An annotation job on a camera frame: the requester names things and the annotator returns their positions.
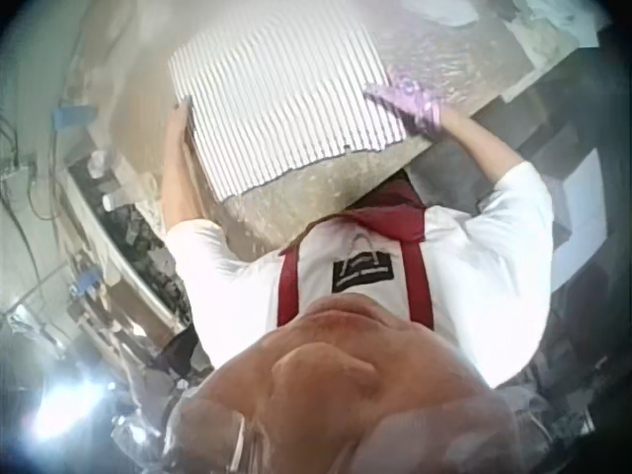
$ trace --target table surface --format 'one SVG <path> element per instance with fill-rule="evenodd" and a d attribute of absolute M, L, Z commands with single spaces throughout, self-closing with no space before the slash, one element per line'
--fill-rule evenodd
<path fill-rule="evenodd" d="M 459 28 L 392 9 L 379 22 L 367 21 L 367 29 L 384 64 L 408 67 L 468 115 L 506 91 L 515 97 L 579 46 L 546 20 L 530 20 L 517 11 L 501 15 L 488 0 L 472 3 L 478 20 Z M 108 42 L 94 36 L 105 34 L 104 24 L 121 23 L 120 11 L 128 7 L 123 0 L 95 4 L 101 6 L 89 12 L 84 28 L 84 36 L 93 39 L 83 48 L 72 76 L 80 98 L 100 111 L 91 134 L 97 146 L 115 147 L 137 173 L 152 173 L 159 183 L 162 136 L 175 101 L 167 61 L 196 32 L 212 27 L 216 5 L 186 0 L 187 7 L 161 12 L 143 11 L 144 2 L 139 2 L 127 13 L 121 33 Z M 516 29 L 522 32 L 519 37 Z M 547 47 L 538 50 L 543 59 L 534 65 L 533 50 L 539 44 Z M 239 257 L 252 260 L 282 246 L 309 222 L 344 209 L 430 145 L 412 135 L 379 153 L 323 160 L 222 204 L 213 200 L 195 159 L 192 166 L 207 216 L 224 227 Z M 147 205 L 154 206 L 150 219 L 159 218 L 159 201 L 151 197 Z M 150 224 L 160 228 L 159 222 Z"/>

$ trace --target wall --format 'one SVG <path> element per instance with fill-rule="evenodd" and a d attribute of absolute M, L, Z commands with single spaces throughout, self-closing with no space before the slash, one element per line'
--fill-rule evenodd
<path fill-rule="evenodd" d="M 16 126 L 21 158 L 37 157 L 33 201 L 42 216 L 51 214 L 48 188 L 51 112 L 59 102 L 81 21 L 90 3 L 91 0 L 31 2 L 0 43 L 0 111 Z M 6 152 L 6 143 L 0 150 Z M 72 275 L 56 248 L 52 223 L 39 220 L 29 207 L 27 183 L 26 171 L 6 182 L 14 211 L 31 242 L 39 273 L 41 277 L 52 275 L 41 291 L 33 291 L 37 279 L 29 254 L 5 209 L 0 208 L 0 310 L 4 313 L 28 295 L 25 304 L 33 313 L 73 337 L 74 327 L 65 316 Z"/>

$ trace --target light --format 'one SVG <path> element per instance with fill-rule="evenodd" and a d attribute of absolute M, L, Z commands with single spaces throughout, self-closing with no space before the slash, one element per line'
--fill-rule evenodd
<path fill-rule="evenodd" d="M 133 437 L 134 441 L 138 444 L 144 444 L 147 441 L 147 433 L 143 428 L 130 425 L 129 430 L 131 431 L 131 437 Z"/>
<path fill-rule="evenodd" d="M 133 321 L 130 321 L 130 322 L 131 322 L 131 332 L 135 336 L 140 336 L 140 337 L 143 337 L 143 338 L 147 337 L 147 333 L 145 333 L 144 329 L 142 329 L 139 325 L 137 325 Z"/>
<path fill-rule="evenodd" d="M 103 388 L 90 382 L 54 388 L 39 406 L 34 424 L 36 436 L 49 439 L 67 432 L 87 417 L 102 397 Z"/>

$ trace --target metal sheet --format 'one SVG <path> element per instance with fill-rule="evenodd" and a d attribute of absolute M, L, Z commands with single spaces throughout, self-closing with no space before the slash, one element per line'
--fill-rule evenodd
<path fill-rule="evenodd" d="M 383 150 L 406 131 L 363 96 L 385 83 L 375 47 L 343 0 L 230 2 L 169 62 L 193 97 L 194 142 L 220 200 L 289 170 Z"/>

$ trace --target person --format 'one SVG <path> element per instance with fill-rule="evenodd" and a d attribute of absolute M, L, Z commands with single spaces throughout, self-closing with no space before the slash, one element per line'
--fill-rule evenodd
<path fill-rule="evenodd" d="M 544 331 L 551 198 L 499 138 L 389 76 L 368 98 L 464 148 L 494 185 L 480 215 L 426 208 L 395 179 L 244 263 L 202 218 L 184 153 L 190 102 L 169 118 L 166 243 L 216 366 L 170 421 L 187 472 L 516 472 L 515 425 L 494 388 Z M 511 462 L 482 460 L 498 458 Z"/>

